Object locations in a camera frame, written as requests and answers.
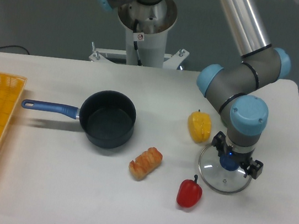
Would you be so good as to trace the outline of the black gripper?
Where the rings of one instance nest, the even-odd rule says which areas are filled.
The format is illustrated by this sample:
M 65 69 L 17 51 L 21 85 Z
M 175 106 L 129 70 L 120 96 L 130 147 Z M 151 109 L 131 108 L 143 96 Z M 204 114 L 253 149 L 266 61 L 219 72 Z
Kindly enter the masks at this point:
M 244 178 L 250 176 L 257 179 L 263 170 L 263 162 L 252 159 L 255 145 L 240 146 L 226 139 L 226 135 L 219 131 L 212 139 L 211 145 L 216 148 L 220 163 L 239 166 L 244 170 Z

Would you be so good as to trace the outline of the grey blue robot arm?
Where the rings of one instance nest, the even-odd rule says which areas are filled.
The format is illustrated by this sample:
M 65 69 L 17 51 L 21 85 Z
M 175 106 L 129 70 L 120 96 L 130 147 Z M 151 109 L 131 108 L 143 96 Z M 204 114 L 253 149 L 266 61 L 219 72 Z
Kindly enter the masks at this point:
M 126 31 L 126 62 L 129 65 L 163 68 L 167 32 L 177 21 L 173 0 L 99 0 L 104 10 L 116 9 Z M 226 70 L 218 64 L 205 67 L 197 86 L 227 126 L 212 145 L 223 167 L 239 165 L 256 179 L 263 163 L 252 158 L 266 127 L 266 104 L 252 93 L 284 78 L 290 72 L 289 55 L 274 48 L 253 0 L 220 0 L 241 64 Z

